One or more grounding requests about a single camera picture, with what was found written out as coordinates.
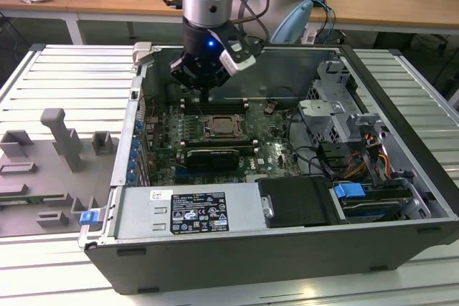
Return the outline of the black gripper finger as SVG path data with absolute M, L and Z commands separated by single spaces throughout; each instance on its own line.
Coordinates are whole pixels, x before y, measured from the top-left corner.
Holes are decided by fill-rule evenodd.
M 222 86 L 229 78 L 230 74 L 224 67 L 213 67 L 207 71 L 207 102 L 209 102 L 210 91 Z
M 200 92 L 200 102 L 207 102 L 207 75 L 200 58 L 182 55 L 170 64 L 170 70 L 171 75 L 187 89 Z

